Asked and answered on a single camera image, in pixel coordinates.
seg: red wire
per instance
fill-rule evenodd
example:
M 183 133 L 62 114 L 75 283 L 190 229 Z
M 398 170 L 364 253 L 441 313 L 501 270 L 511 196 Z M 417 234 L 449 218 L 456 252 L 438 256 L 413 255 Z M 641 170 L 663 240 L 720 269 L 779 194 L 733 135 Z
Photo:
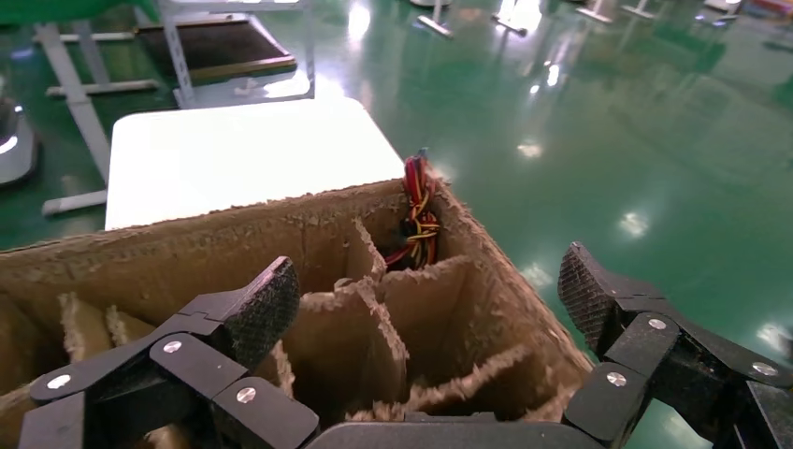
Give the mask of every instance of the red wire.
M 440 225 L 428 208 L 435 194 L 435 180 L 427 176 L 426 167 L 426 158 L 422 153 L 411 156 L 405 161 L 405 178 L 402 180 L 402 185 L 411 207 L 406 220 L 414 225 L 416 233 L 405 236 L 407 240 L 405 245 L 385 257 L 385 262 L 389 266 L 408 254 L 412 257 L 413 268 L 421 268 L 436 261 L 436 239 Z

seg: torn cardboard edge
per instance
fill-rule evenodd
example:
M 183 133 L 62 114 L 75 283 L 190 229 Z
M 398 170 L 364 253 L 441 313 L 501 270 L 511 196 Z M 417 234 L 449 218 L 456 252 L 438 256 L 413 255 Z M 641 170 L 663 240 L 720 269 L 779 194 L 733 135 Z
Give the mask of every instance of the torn cardboard edge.
M 562 420 L 562 414 L 575 392 L 576 389 L 574 388 L 558 390 L 551 400 L 548 400 L 536 410 L 527 410 L 521 419 L 527 422 L 551 421 L 558 423 Z
M 408 350 L 391 324 L 387 308 L 377 302 L 371 283 L 360 285 L 358 289 L 372 316 L 358 400 L 362 404 L 404 400 L 407 396 Z
M 385 274 L 385 260 L 377 251 L 361 219 L 357 217 L 353 219 L 353 232 L 347 254 L 347 277 L 353 281 L 361 281 L 365 277 L 379 281 Z
M 543 387 L 547 390 L 543 400 L 550 398 L 557 387 L 577 386 L 591 364 L 574 347 L 570 335 L 509 259 L 445 186 L 439 185 L 431 208 L 443 224 L 439 236 L 441 259 L 468 257 L 473 264 L 473 274 L 467 276 L 466 282 L 479 284 L 471 301 L 458 301 L 454 309 L 452 321 L 460 325 L 461 331 L 447 332 L 447 335 L 460 338 L 458 341 L 446 339 L 440 347 L 441 354 L 449 354 L 454 360 L 447 374 L 457 377 L 462 369 L 481 365 L 490 356 L 525 343 L 534 351 L 520 364 L 519 370 L 524 376 L 522 385 L 528 385 L 523 387 L 527 395 L 534 394 L 530 391 L 534 382 L 550 383 Z M 61 332 L 60 317 L 52 301 L 58 294 L 69 291 L 103 309 L 117 303 L 125 311 L 156 324 L 198 294 L 233 290 L 244 285 L 279 255 L 292 257 L 296 268 L 304 267 L 300 276 L 305 279 L 313 269 L 305 262 L 311 260 L 314 251 L 319 251 L 317 248 L 324 248 L 317 246 L 324 235 L 311 237 L 311 232 L 330 226 L 338 231 L 330 236 L 338 242 L 341 231 L 360 217 L 371 241 L 385 241 L 393 233 L 404 209 L 401 183 L 387 181 L 70 238 L 0 253 L 0 288 L 52 335 Z M 326 247 L 339 247 L 331 243 Z M 346 269 L 347 261 L 339 267 Z M 340 285 L 334 292 L 319 294 L 330 295 L 332 300 L 317 302 L 334 306 L 337 296 L 343 295 L 350 286 Z M 392 324 L 396 325 L 397 314 L 389 312 Z M 356 332 L 353 326 L 336 327 L 335 332 L 348 330 Z M 368 350 L 364 344 L 358 346 Z M 316 379 L 317 372 L 310 372 L 310 364 L 302 359 L 300 351 L 293 351 L 286 338 L 284 350 L 293 364 L 298 394 L 301 377 L 305 377 L 301 373 L 309 368 L 309 378 Z M 526 408 L 541 406 L 536 400 L 518 404 L 514 399 L 513 402 L 513 405 L 521 405 L 520 413 Z
M 142 339 L 151 334 L 155 329 L 155 327 L 149 323 L 145 323 L 132 315 L 119 311 L 116 306 L 110 306 L 105 313 L 105 319 L 115 346 L 124 346 L 132 341 Z
M 369 278 L 332 293 L 304 295 L 283 344 L 295 374 L 295 398 L 317 412 L 323 425 L 340 422 L 361 400 L 405 396 L 408 354 Z
M 434 387 L 413 385 L 407 402 L 375 402 L 371 410 L 348 414 L 348 421 L 404 421 L 405 413 L 423 412 L 432 414 L 472 398 L 483 386 L 495 380 L 505 370 L 511 368 L 530 351 L 525 346 L 517 346 L 501 354 L 490 357 L 484 364 L 474 367 L 471 374 L 452 379 L 446 384 Z
M 455 256 L 419 270 L 389 272 L 377 285 L 377 299 L 387 308 L 396 333 L 411 355 L 409 383 L 421 376 L 432 385 L 443 384 L 470 370 L 471 365 L 458 367 L 440 349 L 450 332 L 461 333 L 451 326 L 458 303 L 478 299 L 461 296 L 472 268 L 470 258 Z M 439 365 L 454 365 L 453 372 L 444 377 L 438 373 Z
M 522 364 L 539 376 L 532 379 L 544 378 L 547 371 L 562 387 L 580 386 L 592 362 L 578 350 L 567 329 L 482 225 L 445 186 L 439 186 L 432 207 L 443 224 L 439 233 L 441 258 L 470 257 L 475 276 L 469 276 L 469 282 L 478 284 L 472 288 L 479 289 L 475 307 L 468 311 L 467 320 L 473 326 L 460 339 L 468 346 L 460 347 L 449 340 L 443 351 L 456 352 L 461 366 L 470 366 L 514 345 L 526 344 L 535 348 Z
M 64 326 L 64 347 L 72 363 L 104 353 L 113 347 L 105 314 L 77 298 L 74 292 L 58 296 Z
M 283 340 L 278 340 L 270 354 L 253 372 L 253 375 L 277 386 L 287 397 L 295 398 L 292 387 L 295 383 L 295 374 L 292 372 L 289 356 L 283 351 Z
M 0 253 L 0 287 L 12 296 L 20 287 L 22 297 L 15 298 L 20 308 L 54 337 L 61 329 L 51 301 L 64 291 L 90 298 L 99 309 L 116 304 L 156 324 L 197 295 L 244 285 L 281 255 L 293 260 L 303 292 L 322 291 L 339 275 L 334 271 L 334 280 L 323 282 L 324 289 L 310 288 L 311 278 L 322 273 L 303 269 L 304 261 L 321 248 L 310 244 L 303 230 L 320 232 L 314 240 L 323 241 L 330 225 L 349 230 L 356 217 L 371 228 L 372 223 L 391 222 L 405 201 L 401 184 L 387 181 L 43 242 Z M 333 251 L 340 253 L 342 247 L 343 240 Z M 343 268 L 344 261 L 338 260 Z M 195 276 L 207 264 L 235 269 L 222 277 Z

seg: cardboard box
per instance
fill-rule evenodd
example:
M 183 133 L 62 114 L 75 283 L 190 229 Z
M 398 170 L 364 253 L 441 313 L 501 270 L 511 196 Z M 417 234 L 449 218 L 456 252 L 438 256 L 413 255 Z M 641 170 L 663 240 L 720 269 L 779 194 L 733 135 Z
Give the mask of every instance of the cardboard box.
M 13 447 L 32 407 L 16 389 L 87 355 L 75 345 L 123 344 L 126 327 L 137 338 L 141 321 L 159 325 L 199 294 L 246 285 L 279 255 L 292 259 L 303 297 L 256 373 L 323 426 L 414 411 L 558 420 L 589 360 L 445 186 L 431 208 L 440 258 L 417 271 L 386 273 L 376 249 L 407 210 L 400 181 L 0 253 L 0 356 L 13 367 L 0 374 L 10 392 L 0 446 Z M 109 310 L 107 322 L 75 318 L 89 309 Z

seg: metal pole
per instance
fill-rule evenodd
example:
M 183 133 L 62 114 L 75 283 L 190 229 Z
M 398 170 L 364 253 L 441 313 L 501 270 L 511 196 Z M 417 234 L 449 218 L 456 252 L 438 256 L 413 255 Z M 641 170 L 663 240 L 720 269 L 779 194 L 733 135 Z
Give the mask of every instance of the metal pole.
M 74 21 L 72 29 L 77 32 L 79 49 L 82 51 L 82 56 L 85 58 L 85 63 L 88 65 L 94 82 L 100 86 L 107 86 L 110 84 L 110 76 L 108 76 L 108 70 L 102 61 L 99 47 L 91 36 L 91 24 L 88 21 Z
M 435 7 L 432 8 L 432 21 L 440 23 L 440 0 L 435 0 Z
M 517 8 L 517 2 L 520 0 L 515 1 L 515 4 L 512 6 L 512 10 L 510 11 L 509 17 L 501 17 L 498 13 L 493 14 L 490 16 L 495 23 L 503 26 L 507 29 L 507 31 L 512 31 L 516 33 L 520 37 L 524 37 L 528 34 L 528 30 L 522 26 L 515 26 L 512 24 L 512 16 L 515 13 L 515 9 Z
M 427 16 L 419 16 L 419 22 L 423 23 L 424 25 L 428 26 L 432 31 L 438 33 L 441 36 L 452 38 L 452 32 L 444 28 L 443 25 L 440 24 L 440 9 L 443 6 L 441 5 L 440 0 L 435 0 L 435 6 L 432 8 L 432 18 Z
M 160 19 L 166 32 L 166 42 L 171 53 L 171 61 L 174 65 L 176 78 L 179 81 L 177 103 L 182 109 L 192 109 L 196 106 L 193 80 L 190 79 L 190 69 L 187 68 L 187 62 L 184 60 L 184 51 L 181 48 L 179 29 L 176 26 L 174 12 L 168 3 L 168 0 L 158 0 L 157 6 L 160 9 Z
M 646 6 L 647 6 L 647 0 L 639 0 L 639 4 L 637 6 L 635 6 L 635 7 L 622 7 L 622 9 L 624 9 L 625 11 L 627 11 L 627 12 L 629 12 L 631 14 L 635 14 L 635 15 L 637 15 L 639 17 L 642 17 L 642 18 L 645 18 L 645 19 L 650 19 L 650 20 L 654 19 L 656 17 L 656 15 L 645 11 L 644 7 L 646 7 Z
M 577 12 L 584 14 L 586 17 L 595 19 L 596 21 L 603 22 L 603 23 L 611 23 L 612 20 L 606 16 L 600 15 L 600 6 L 603 4 L 603 0 L 597 0 L 595 2 L 595 6 L 592 9 L 587 9 L 585 7 L 579 7 L 576 9 Z

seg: gray machine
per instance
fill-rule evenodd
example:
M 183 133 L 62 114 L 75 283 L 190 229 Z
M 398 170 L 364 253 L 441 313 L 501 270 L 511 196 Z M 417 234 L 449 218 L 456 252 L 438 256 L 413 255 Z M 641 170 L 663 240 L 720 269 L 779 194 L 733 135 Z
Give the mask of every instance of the gray machine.
M 0 186 L 20 180 L 36 167 L 36 136 L 22 106 L 0 98 Z

